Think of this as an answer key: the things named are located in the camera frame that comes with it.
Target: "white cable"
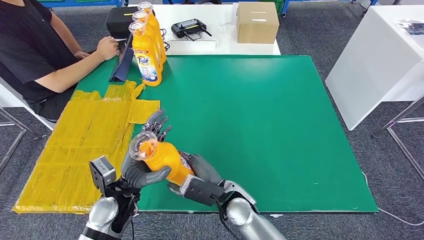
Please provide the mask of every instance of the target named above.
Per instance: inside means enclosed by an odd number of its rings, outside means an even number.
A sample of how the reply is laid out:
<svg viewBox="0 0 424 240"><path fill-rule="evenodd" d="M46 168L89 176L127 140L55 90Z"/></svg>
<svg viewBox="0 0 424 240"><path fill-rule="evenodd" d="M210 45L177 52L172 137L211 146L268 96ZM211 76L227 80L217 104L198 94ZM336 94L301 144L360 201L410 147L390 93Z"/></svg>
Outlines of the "white cable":
<svg viewBox="0 0 424 240"><path fill-rule="evenodd" d="M227 33L227 30L225 29L225 25L227 25L227 24L231 24L231 22L229 21L229 22L226 22L226 23L220 23L219 24L219 26L221 27L221 33L223 33L223 34L226 34Z"/></svg>
<svg viewBox="0 0 424 240"><path fill-rule="evenodd" d="M363 176L365 177L365 183L366 183L366 186L367 186L368 188L370 188L370 186L368 186L368 178L367 178L367 175L365 175L365 173L364 173L363 171L361 171L361 173L362 173L362 174L363 174ZM390 216L394 217L395 219L400 220L400 221L402 221L402 222L404 222L404 223L406 223L406 224L408 224L408 225L411 225L411 226L420 226L420 225L423 225L423 224L424 224L424 221L422 221L422 222L420 222L420 223L410 223L410 222L407 222L407 221L403 220L402 218L400 218L400 217L398 217L398 216L396 216L396 215L394 215L394 214L392 214L392 213L390 213L390 212L388 212L388 211L386 211L386 210L383 210L383 209L381 209L381 208L379 208L379 207L377 207L377 208L378 208L378 210L382 211L383 213L386 213L386 214L388 214L388 215L390 215Z"/></svg>

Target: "black cable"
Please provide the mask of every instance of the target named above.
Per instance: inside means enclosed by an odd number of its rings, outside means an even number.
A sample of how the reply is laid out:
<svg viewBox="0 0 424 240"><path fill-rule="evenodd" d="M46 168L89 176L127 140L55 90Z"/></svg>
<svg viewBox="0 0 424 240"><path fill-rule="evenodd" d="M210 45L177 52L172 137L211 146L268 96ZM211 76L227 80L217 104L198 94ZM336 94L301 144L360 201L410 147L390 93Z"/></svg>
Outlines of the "black cable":
<svg viewBox="0 0 424 240"><path fill-rule="evenodd" d="M131 229L132 229L132 240L134 240L134 223L133 223L133 218L131 218Z"/></svg>
<svg viewBox="0 0 424 240"><path fill-rule="evenodd" d="M165 48L165 51L168 51L168 49L170 49L170 44L165 41L165 35L166 34L167 34L167 30L162 28L160 30L160 35L162 36L162 42L163 42L163 45L164 45L163 47Z"/></svg>
<svg viewBox="0 0 424 240"><path fill-rule="evenodd" d="M227 229L227 231L236 239L236 240L241 240L238 236L236 236L236 234L233 232L233 230L230 229L230 227L227 225L226 220L228 219L227 217L224 217L224 211L221 207L220 202L218 201L218 198L214 195L210 196L211 198L213 198L215 200L215 204L216 207L218 208L219 211L219 220L221 220L222 225L224 225L224 227Z"/></svg>

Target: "gray carpet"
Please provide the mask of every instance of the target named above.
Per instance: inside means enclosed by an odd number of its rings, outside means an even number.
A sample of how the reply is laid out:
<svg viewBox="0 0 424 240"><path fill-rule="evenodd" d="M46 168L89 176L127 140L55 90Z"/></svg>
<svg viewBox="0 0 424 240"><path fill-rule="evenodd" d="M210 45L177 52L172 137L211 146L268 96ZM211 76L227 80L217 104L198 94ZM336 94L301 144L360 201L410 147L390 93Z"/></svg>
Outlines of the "gray carpet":
<svg viewBox="0 0 424 240"><path fill-rule="evenodd" d="M107 35L105 21L110 7L56 8L56 14L69 26L85 50L96 47ZM324 80L356 26L362 8L350 2L293 2L287 18L281 19L277 40L282 54L311 55ZM354 131L343 125L350 146L367 174L377 204L410 222L424 220L424 182L390 136L371 138L381 127L408 105L383 103ZM49 131L21 108L10 113L39 133ZM424 116L419 109L417 116ZM424 123L395 127L424 167ZM13 129L0 128L0 154L11 144ZM1 240L76 239L84 228L85 215L21 214L10 212L39 156L46 138L33 140L26 135L9 165L0 175ZM289 240L422 240L424 225L409 226L384 213L373 215L302 214L270 218ZM142 214L134 219L137 240L231 240L217 215ZM131 232L126 231L125 239Z"/></svg>

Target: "man's arm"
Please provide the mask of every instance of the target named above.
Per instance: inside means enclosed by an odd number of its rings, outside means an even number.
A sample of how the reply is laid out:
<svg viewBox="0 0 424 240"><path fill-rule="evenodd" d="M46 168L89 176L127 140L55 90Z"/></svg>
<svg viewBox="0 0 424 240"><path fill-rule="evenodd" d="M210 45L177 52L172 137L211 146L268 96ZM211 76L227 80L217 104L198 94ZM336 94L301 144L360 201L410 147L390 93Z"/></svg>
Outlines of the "man's arm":
<svg viewBox="0 0 424 240"><path fill-rule="evenodd" d="M98 42L97 50L93 54L35 81L56 93L62 93L91 73L103 61L115 57L117 53L117 41L110 36L105 37Z"/></svg>
<svg viewBox="0 0 424 240"><path fill-rule="evenodd" d="M77 40L75 40L71 31L69 31L65 23L53 12L51 13L50 25L66 44L67 48L71 51L71 53L75 54L78 51L82 51L80 45L78 44Z"/></svg>

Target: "tide bottle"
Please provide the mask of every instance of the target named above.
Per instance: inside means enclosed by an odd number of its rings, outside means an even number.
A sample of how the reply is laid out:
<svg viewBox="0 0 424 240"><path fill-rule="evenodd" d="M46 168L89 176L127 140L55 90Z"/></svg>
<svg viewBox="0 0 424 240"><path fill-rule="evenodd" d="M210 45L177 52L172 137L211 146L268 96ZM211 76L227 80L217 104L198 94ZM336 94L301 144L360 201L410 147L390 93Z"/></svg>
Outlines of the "tide bottle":
<svg viewBox="0 0 424 240"><path fill-rule="evenodd" d="M151 28L156 32L156 40L159 43L160 47L160 62L163 65L167 60L167 54L165 52L164 42L162 41L161 28L159 27L159 22L153 15L153 5L148 1L144 1L140 3L137 8L139 11L144 11L148 14L147 24L150 25Z"/></svg>
<svg viewBox="0 0 424 240"><path fill-rule="evenodd" d="M187 175L194 175L189 163L180 156L174 145L158 141L151 131L143 131L132 139L129 154L137 161L144 161L152 171L169 166L171 172L166 179L178 186L183 184Z"/></svg>
<svg viewBox="0 0 424 240"><path fill-rule="evenodd" d="M162 73L155 54L155 43L145 33L146 24L135 21L128 27L132 33L132 49L147 86L155 87L162 81Z"/></svg>
<svg viewBox="0 0 424 240"><path fill-rule="evenodd" d="M158 42L158 38L156 37L156 32L153 30L152 26L148 24L149 15L145 11L136 11L132 15L132 20L134 22L141 22L145 24L145 34L151 39L151 41L154 43L154 53L156 54L156 59L159 64L160 72L162 72L163 65L161 61L161 46Z"/></svg>

